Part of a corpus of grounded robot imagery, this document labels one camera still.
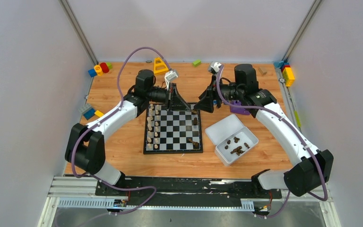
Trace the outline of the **black white chess board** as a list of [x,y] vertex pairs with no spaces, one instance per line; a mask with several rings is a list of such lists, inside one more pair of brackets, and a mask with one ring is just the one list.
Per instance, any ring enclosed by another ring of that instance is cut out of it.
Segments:
[[[193,125],[197,117],[198,124]],[[200,144],[193,149],[188,138]],[[163,104],[150,104],[146,112],[143,154],[192,154],[203,153],[200,111],[168,111]]]

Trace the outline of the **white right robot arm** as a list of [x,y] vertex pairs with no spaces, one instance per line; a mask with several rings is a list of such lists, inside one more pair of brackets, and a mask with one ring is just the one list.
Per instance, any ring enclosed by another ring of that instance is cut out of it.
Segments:
[[211,82],[194,108],[212,113],[215,108],[213,102],[216,101],[217,108],[225,104],[247,110],[271,132],[293,165],[290,170],[264,170],[254,175],[251,184],[253,195],[261,198],[271,189],[284,189],[298,197],[308,193],[326,201],[326,182],[334,160],[331,152],[319,150],[303,136],[284,114],[277,99],[268,90],[259,87],[256,71],[251,64],[236,65],[235,81],[229,84],[221,80],[223,69],[223,64],[219,62],[210,64]]

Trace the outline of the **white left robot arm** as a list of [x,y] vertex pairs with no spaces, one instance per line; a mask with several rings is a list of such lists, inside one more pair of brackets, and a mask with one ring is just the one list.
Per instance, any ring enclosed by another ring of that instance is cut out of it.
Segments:
[[106,162],[105,142],[125,123],[140,116],[150,102],[162,103],[169,111],[190,110],[173,83],[176,78],[177,71],[170,70],[164,76],[166,87],[156,87],[153,71],[140,70],[135,85],[112,110],[87,125],[77,123],[72,127],[65,160],[107,182],[112,194],[123,194],[126,183],[121,179],[122,172]]

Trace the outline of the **purple toy stand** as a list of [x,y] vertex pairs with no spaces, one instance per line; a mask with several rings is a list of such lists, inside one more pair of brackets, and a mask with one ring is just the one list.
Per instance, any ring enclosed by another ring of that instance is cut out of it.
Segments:
[[[241,106],[241,102],[238,101],[238,100],[233,100],[233,101],[230,102],[230,104]],[[237,108],[237,107],[233,107],[233,106],[229,106],[229,107],[230,107],[230,112],[231,113],[240,114],[240,115],[250,115],[250,112],[248,110],[243,109],[243,108]]]

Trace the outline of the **yellow triangle toy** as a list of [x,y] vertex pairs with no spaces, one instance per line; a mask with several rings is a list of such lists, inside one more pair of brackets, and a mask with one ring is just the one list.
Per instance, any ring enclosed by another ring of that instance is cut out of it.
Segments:
[[154,58],[153,73],[155,76],[167,73],[169,67],[165,64],[164,60],[160,57]]

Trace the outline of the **green block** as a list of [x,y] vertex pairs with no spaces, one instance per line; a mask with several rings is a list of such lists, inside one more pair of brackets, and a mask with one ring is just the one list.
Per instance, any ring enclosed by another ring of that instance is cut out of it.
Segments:
[[197,67],[202,63],[201,59],[196,59],[195,61],[192,62],[192,66],[193,67]]

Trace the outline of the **white tin box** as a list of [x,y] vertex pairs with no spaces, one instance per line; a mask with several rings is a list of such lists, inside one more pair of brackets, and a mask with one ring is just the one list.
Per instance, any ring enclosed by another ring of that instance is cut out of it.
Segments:
[[215,147],[215,154],[225,166],[230,166],[258,143],[259,139],[247,127],[243,127],[222,139]]

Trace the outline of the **wooden brown block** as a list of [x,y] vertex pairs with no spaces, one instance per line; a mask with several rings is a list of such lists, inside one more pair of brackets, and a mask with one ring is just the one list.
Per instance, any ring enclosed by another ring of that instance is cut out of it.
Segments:
[[264,68],[264,67],[259,67],[258,68],[258,70],[259,70],[259,73],[261,74],[261,75],[266,75],[267,74],[267,69],[266,68]]

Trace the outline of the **green lego brick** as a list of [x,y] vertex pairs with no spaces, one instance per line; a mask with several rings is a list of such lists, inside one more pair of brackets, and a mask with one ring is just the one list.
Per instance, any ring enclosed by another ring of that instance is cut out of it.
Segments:
[[110,69],[110,70],[112,69],[112,64],[111,63],[107,62],[106,65],[108,66],[108,69]]

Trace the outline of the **yellow block left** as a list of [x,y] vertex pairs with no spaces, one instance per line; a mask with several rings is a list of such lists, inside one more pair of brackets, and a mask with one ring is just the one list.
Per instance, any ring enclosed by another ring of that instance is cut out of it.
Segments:
[[97,117],[99,117],[99,118],[101,118],[101,117],[103,117],[103,116],[104,116],[104,114],[103,114],[101,111],[99,111],[99,110],[96,110],[94,114],[95,114]]

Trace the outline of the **red cylinder block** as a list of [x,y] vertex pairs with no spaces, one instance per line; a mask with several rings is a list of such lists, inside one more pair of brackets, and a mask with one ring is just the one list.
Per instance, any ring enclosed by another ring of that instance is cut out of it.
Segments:
[[101,62],[99,64],[99,66],[100,66],[103,74],[106,74],[106,73],[108,73],[110,71],[110,68],[109,68],[109,66],[108,66],[108,64],[106,62]]

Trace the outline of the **yellow cylinder block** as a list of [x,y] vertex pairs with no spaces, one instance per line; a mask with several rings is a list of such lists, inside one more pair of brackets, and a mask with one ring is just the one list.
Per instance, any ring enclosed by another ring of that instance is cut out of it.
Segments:
[[102,76],[104,74],[103,69],[100,65],[95,65],[94,70],[98,76]]

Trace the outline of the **yellow lego brick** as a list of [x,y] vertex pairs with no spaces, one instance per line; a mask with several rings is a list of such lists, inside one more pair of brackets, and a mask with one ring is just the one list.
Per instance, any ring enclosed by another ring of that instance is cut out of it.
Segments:
[[295,82],[295,77],[291,67],[284,67],[282,70],[282,76],[285,80],[286,87],[291,87]]

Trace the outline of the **blue grey lego bricks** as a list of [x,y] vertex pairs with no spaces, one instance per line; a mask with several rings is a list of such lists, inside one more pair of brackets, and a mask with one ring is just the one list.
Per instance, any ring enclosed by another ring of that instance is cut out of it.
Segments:
[[86,120],[91,119],[95,115],[95,109],[89,103],[86,103],[81,108],[79,108],[79,112]]

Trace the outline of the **blue cube block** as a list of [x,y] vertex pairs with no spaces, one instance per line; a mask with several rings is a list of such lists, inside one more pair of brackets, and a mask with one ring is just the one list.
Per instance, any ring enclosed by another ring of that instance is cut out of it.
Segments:
[[95,77],[95,76],[97,76],[97,72],[95,71],[95,69],[88,70],[88,74],[92,78]]

